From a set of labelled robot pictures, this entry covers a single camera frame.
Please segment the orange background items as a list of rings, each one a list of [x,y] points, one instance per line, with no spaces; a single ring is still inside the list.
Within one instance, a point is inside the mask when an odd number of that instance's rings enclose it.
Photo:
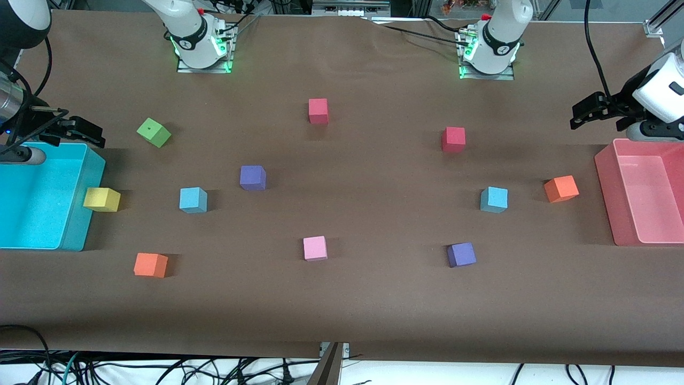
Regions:
[[[481,7],[481,0],[442,0],[440,9],[444,15],[463,10],[474,10]]]

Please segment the purple foam block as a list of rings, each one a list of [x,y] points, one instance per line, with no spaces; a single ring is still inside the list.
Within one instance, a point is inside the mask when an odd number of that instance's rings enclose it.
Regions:
[[[263,191],[267,188],[266,169],[260,164],[241,166],[239,185],[247,191]]]
[[[447,258],[450,268],[474,265],[477,261],[472,243],[451,244],[447,247]]]

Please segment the orange foam block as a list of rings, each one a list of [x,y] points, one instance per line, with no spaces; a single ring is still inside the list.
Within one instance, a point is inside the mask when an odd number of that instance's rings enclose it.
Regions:
[[[138,253],[135,258],[134,275],[139,277],[166,277],[168,256],[158,253]]]
[[[556,177],[544,184],[547,200],[550,203],[564,202],[579,195],[579,190],[572,175]]]

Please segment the green foam block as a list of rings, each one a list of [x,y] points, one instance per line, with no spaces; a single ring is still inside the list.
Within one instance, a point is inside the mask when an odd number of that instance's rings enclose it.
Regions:
[[[156,120],[147,118],[137,129],[137,134],[139,134],[146,141],[161,148],[166,144],[166,142],[171,138],[171,133],[162,124],[159,124]]]

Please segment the cyan plastic bin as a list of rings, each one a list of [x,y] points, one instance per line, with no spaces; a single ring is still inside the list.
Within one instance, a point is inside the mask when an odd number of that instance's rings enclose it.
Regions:
[[[100,185],[105,160],[84,143],[27,146],[46,159],[0,164],[0,249],[81,251],[92,219],[84,199]]]

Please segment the grey background device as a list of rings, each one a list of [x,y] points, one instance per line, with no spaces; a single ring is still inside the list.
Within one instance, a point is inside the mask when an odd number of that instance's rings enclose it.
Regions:
[[[391,17],[390,0],[312,0],[313,16]]]

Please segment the pink plastic bin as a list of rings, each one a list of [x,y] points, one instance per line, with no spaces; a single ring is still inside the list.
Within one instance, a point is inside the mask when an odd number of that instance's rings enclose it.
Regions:
[[[617,246],[684,247],[684,144],[619,138],[594,161]]]

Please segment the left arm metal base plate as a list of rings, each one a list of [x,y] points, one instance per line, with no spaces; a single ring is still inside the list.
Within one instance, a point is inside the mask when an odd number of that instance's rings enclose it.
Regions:
[[[457,42],[465,44],[457,47],[458,72],[461,79],[513,80],[515,78],[513,61],[515,61],[519,44],[511,53],[496,56],[491,47],[478,40],[476,32],[463,29],[455,33],[454,37]]]

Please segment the yellow foam block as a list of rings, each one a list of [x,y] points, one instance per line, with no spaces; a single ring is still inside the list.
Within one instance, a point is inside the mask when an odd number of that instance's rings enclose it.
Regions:
[[[121,194],[110,188],[88,188],[84,197],[83,207],[95,212],[117,212]]]

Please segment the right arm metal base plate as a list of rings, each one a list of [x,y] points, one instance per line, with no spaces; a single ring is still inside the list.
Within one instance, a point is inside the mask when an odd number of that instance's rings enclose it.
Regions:
[[[177,57],[176,71],[178,73],[208,73],[208,74],[229,74],[232,72],[233,60],[235,56],[235,49],[237,43],[238,29],[235,28],[229,32],[220,34],[218,37],[213,37],[213,50],[217,51],[215,63],[205,68],[193,68],[181,59],[177,48],[174,53]]]

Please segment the light blue foam block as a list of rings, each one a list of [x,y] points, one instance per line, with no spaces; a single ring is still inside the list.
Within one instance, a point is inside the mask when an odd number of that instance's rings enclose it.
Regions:
[[[508,189],[488,186],[481,191],[480,209],[484,212],[501,213],[508,209]]]
[[[188,214],[208,211],[208,194],[201,187],[181,188],[179,190],[179,209]]]

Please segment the pink foam block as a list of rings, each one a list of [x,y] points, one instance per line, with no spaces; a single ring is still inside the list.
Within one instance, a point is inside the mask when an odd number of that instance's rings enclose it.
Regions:
[[[327,260],[327,240],[324,236],[304,238],[302,242],[305,261]]]

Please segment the dark aluminium profile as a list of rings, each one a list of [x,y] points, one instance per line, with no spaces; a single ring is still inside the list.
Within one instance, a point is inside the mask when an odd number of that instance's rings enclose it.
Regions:
[[[342,343],[331,343],[306,385],[339,385],[343,361]]]

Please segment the red foam block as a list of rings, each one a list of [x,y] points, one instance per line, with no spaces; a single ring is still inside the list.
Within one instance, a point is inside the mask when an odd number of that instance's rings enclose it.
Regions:
[[[464,127],[445,127],[441,137],[441,149],[445,153],[460,153],[466,146]]]
[[[327,98],[310,98],[308,100],[308,117],[310,124],[329,124],[330,117]]]

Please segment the brown table cover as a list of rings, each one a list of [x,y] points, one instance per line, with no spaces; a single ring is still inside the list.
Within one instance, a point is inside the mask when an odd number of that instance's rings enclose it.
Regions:
[[[152,13],[53,14],[42,97],[103,128],[81,252],[0,250],[0,324],[53,349],[365,360],[684,366],[684,247],[613,244],[594,156],[611,120],[571,130],[600,88],[581,24],[531,24],[515,80],[461,80],[444,42],[363,19],[262,17],[230,74],[180,74]],[[313,125],[308,100],[327,98]],[[157,148],[147,118],[171,133]],[[466,146],[445,153],[445,127]],[[260,164],[267,188],[239,185]],[[573,199],[544,184],[572,175]],[[508,209],[480,209],[508,189]],[[181,188],[208,194],[179,209]],[[305,261],[324,236],[327,260]],[[447,247],[472,243],[474,265]],[[166,277],[134,275],[138,253]]]

